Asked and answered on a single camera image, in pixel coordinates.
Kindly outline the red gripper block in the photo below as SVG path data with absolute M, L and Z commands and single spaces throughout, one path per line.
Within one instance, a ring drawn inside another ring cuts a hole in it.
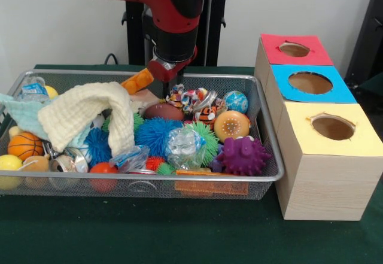
M 191 58 L 180 62 L 163 60 L 157 54 L 156 48 L 153 48 L 153 58 L 148 62 L 148 70 L 155 79 L 164 82 L 163 98 L 165 99 L 169 93 L 169 81 L 173 80 L 176 76 L 177 79 L 183 78 L 184 68 L 196 58 L 197 47 L 194 48 Z

